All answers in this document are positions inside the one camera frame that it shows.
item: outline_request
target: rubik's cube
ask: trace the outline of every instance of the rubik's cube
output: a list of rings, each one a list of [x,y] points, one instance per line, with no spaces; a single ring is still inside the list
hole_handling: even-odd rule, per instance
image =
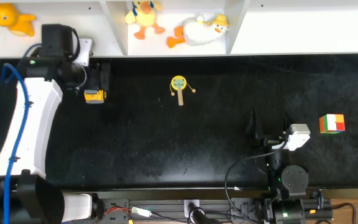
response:
[[[320,117],[320,133],[337,134],[345,131],[343,114],[326,114]]]

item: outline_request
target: wooden handle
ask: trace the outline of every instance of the wooden handle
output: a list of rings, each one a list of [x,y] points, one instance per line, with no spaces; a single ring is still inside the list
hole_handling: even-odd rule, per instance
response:
[[[183,106],[183,94],[181,88],[178,88],[178,103],[179,106]]]

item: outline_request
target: orange plush toy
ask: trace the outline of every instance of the orange plush toy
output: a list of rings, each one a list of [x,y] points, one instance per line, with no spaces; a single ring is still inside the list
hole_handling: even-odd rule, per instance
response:
[[[19,37],[35,35],[32,21],[35,15],[20,14],[11,3],[0,3],[0,26],[7,27],[12,34]]]

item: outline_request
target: white duck plush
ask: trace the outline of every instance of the white duck plush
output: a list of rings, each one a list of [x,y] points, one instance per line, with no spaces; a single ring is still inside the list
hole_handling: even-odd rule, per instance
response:
[[[188,19],[183,26],[175,28],[176,38],[168,37],[167,45],[173,48],[180,43],[187,43],[190,46],[209,44],[224,36],[228,27],[226,16],[222,14],[212,22],[205,22],[203,16]]]

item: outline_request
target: black tabletop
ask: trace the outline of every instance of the black tabletop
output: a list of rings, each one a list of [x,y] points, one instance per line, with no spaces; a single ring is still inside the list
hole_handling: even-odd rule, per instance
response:
[[[283,131],[286,111],[308,125],[311,139],[290,159],[309,172],[309,187],[358,187],[358,54],[109,61],[105,104],[87,105],[81,93],[63,96],[46,157],[52,184],[83,190],[222,187],[237,158],[261,153],[244,137],[255,109],[265,134]],[[196,89],[183,91],[184,106],[170,94],[175,75]],[[0,81],[0,150],[15,98],[15,84]],[[344,114],[344,133],[319,133],[319,117],[328,113]],[[235,168],[229,185],[266,188],[256,164],[263,165],[249,161]]]

